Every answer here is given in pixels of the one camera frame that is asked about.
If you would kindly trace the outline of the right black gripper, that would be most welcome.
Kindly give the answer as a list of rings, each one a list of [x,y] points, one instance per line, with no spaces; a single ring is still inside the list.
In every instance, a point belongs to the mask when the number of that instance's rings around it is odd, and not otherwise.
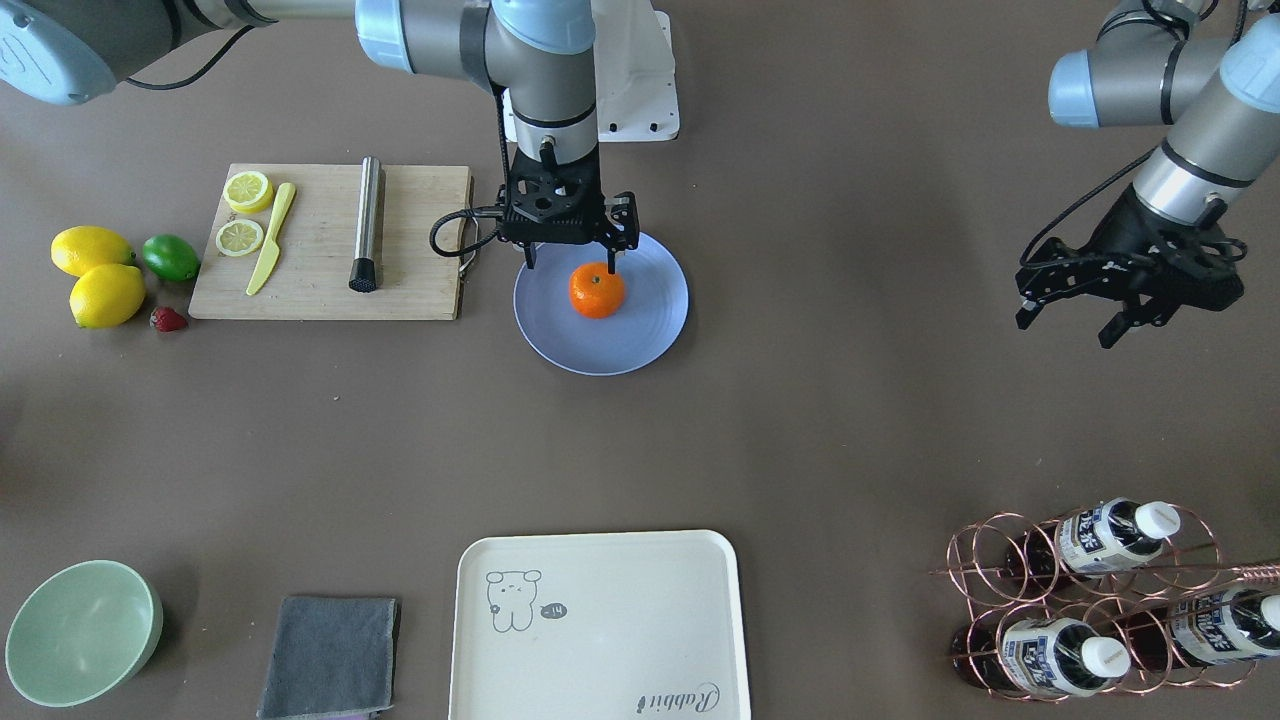
[[[616,274],[623,249],[639,245],[637,208],[631,192],[605,200],[600,173],[599,149],[553,170],[518,150],[507,174],[499,240],[522,247],[529,270],[536,266],[538,243],[600,243]]]

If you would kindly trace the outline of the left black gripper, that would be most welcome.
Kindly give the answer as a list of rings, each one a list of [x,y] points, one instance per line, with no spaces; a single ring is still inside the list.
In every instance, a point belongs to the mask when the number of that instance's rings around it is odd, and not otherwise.
[[[1247,245],[1219,224],[1171,222],[1128,187],[1083,246],[1073,249],[1053,237],[1023,261],[1015,323],[1027,331],[1048,302],[1075,293],[1117,300],[1121,309],[1097,334],[1101,348],[1112,348],[1132,329],[1160,327],[1161,304],[1229,307],[1243,295],[1236,265],[1247,254]]]

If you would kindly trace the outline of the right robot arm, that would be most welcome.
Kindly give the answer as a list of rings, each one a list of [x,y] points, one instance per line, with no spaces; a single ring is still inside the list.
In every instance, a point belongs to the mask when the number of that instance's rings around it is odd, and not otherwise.
[[[5,1],[3,81],[74,106],[140,85],[140,72],[228,29],[280,51],[315,79],[353,77],[358,53],[412,76],[467,81],[506,100],[515,151],[493,205],[442,224],[490,220],[490,240],[524,251],[595,243],[605,266],[637,247],[636,200],[607,197],[596,127],[596,24],[588,1]]]

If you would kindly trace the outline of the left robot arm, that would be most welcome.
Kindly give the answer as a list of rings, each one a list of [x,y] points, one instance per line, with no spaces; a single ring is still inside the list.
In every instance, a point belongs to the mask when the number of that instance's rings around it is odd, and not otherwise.
[[[1052,227],[1027,245],[1015,275],[1027,329],[1050,304],[1088,295],[1119,302],[1100,331],[1111,348],[1130,329],[1181,307],[1222,311],[1244,284],[1248,249],[1222,229],[1231,205],[1277,160],[1279,18],[1243,1],[1226,38],[1196,38],[1208,1],[1123,1],[1092,47],[1061,56],[1048,86],[1066,127],[1166,126],[1128,163],[1128,186],[1078,249]]]

